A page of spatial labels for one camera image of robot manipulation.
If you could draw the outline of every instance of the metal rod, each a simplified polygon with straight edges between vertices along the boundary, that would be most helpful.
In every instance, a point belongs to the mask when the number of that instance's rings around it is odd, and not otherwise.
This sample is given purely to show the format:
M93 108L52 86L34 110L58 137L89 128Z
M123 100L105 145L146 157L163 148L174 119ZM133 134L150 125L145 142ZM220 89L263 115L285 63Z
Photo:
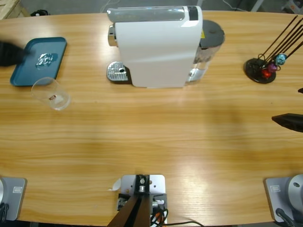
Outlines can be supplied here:
M279 52L286 43L288 43L288 41L292 38L293 35L295 35L299 29L302 27L302 25L300 25L297 30L295 30L293 32L293 30L298 26L298 24L303 20L303 18L301 18L298 23L292 28L292 30L284 37L284 39L280 42L280 44L273 50L273 52L265 59L265 61L267 62L270 58L272 58L273 56L275 56L277 54L277 52Z
M280 38L280 36L286 31L286 29L293 23L293 21L294 21L297 17L298 17L298 15L295 16L295 17L291 20L291 22L289 22L289 24L288 24L288 25L286 26L286 28L281 32L281 34L275 39L275 41L267 48L267 50L265 50L265 52L263 53L263 55L272 47L273 44L275 44L275 42L278 40L278 38Z
M292 54L296 52L302 45L303 45L303 41L296 48L294 48L293 51L290 52L290 54L286 57L286 59L292 56Z
M291 48L294 44L295 44L295 42L297 42L301 37L302 37L302 35L303 35L303 29L301 29L301 31L298 33L298 34L296 34L296 36L291 40L291 43L290 43L290 45L288 45L286 48L284 48L282 51L281 51L281 53L286 53L286 51L288 51L288 49L289 48Z

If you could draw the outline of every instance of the silver nozzle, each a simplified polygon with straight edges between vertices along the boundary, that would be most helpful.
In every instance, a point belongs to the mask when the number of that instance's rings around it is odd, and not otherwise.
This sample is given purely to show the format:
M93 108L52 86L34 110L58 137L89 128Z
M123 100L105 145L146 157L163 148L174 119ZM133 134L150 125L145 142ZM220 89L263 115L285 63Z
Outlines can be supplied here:
M108 44L110 46L118 46L116 40L115 25L110 25L108 29Z

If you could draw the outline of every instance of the clear plastic cup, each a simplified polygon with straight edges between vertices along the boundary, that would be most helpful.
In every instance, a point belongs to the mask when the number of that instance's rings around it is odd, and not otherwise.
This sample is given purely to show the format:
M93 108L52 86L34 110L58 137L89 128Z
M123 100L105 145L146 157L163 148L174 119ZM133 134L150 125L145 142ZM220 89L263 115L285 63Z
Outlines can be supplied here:
M63 110L71 102L70 95L51 77L37 80L32 86L31 95L54 110Z

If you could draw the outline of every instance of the wood grain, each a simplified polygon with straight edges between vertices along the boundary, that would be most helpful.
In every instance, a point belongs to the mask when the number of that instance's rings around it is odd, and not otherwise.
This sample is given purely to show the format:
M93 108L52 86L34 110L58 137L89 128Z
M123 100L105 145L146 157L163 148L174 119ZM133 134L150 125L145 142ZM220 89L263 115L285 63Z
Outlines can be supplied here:
M107 65L105 14L0 21L0 37L25 46L63 36L58 81L72 97L62 112L13 87L14 67L0 68L0 175L28 180L21 220L107 225L125 174L163 174L169 222L205 225L271 221L263 181L303 171L302 134L271 121L303 113L303 50L267 85L248 79L243 63L263 52L293 15L204 12L226 41L205 77L176 89L115 85Z

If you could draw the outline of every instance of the label sticker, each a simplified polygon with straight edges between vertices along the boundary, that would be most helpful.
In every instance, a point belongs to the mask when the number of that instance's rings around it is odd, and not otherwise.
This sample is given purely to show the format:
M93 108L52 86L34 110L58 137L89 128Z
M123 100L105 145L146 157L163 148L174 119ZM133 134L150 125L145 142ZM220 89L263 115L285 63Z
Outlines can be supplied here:
M270 190L272 192L280 192L281 191L279 185L272 185L272 186L270 186Z
M22 193L22 188L23 187L14 187L13 193L19 193L19 194L21 194Z
M201 39L205 39L204 31L202 30Z

